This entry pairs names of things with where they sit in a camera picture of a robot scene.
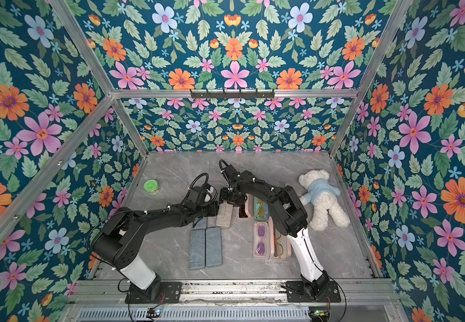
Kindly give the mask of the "pink case with brown glasses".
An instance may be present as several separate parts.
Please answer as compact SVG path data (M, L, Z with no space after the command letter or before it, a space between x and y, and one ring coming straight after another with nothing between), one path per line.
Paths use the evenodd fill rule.
M238 209L237 219L238 220L250 220L253 218L253 197L247 195L246 202L241 205Z

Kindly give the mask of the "grey case with black glasses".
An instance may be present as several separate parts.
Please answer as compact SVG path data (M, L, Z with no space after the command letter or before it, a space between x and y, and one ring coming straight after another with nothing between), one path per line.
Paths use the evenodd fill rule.
M219 211L216 216L216 226L220 228L230 228L233 216L234 206L223 202L219 205Z

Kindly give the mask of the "grey case with red glasses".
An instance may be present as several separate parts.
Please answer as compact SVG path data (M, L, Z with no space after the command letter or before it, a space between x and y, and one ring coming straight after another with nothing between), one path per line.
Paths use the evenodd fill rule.
M208 226L208 218L196 218L193 222L193 230L206 229Z

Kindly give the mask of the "grey case with yellow glasses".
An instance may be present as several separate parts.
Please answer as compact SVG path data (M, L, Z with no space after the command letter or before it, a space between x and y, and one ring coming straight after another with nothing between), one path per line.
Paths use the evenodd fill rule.
M223 265L222 234L220 227L207 228L205 231L206 267L216 268Z

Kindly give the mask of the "grey case with white glasses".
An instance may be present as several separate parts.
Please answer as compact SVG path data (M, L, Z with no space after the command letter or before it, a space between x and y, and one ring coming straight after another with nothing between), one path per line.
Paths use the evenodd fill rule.
M204 229L192 230L190 234L189 270L200 270L206 265L206 232Z

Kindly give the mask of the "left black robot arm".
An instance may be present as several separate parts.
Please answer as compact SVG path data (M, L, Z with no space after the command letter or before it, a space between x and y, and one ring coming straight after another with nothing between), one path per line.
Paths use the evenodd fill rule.
M139 251L146 235L168 228L180 228L218 214L218 191L208 183L209 174L199 174L183 200L156 210L120 208L91 241L98 257L146 292L160 284L159 275L150 269Z

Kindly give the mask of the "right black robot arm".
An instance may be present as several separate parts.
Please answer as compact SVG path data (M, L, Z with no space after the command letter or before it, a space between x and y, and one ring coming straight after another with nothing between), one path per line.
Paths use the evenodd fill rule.
M268 206L275 228L290 240L300 266L303 293L307 299L317 301L327 290L330 278L317 258L309 236L308 214L294 188L269 184L248 170L240 173L224 160L219 160L219 167L227 181L227 187L220 191L222 200L240 207L252 195Z

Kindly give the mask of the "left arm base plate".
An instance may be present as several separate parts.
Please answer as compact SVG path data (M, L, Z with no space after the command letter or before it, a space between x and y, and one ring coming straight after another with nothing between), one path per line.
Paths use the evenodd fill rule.
M181 282L154 282L142 290L131 284L125 299L126 304L173 304L179 303L182 293Z

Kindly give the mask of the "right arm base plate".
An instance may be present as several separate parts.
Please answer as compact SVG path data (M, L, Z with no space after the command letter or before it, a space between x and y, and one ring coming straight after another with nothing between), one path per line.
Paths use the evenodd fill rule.
M304 283L301 280L288 280L281 287L286 291L289 303L327 303L328 301L340 303L342 301L342 291L338 284L333 281L329 282L316 297L310 297L306 294Z

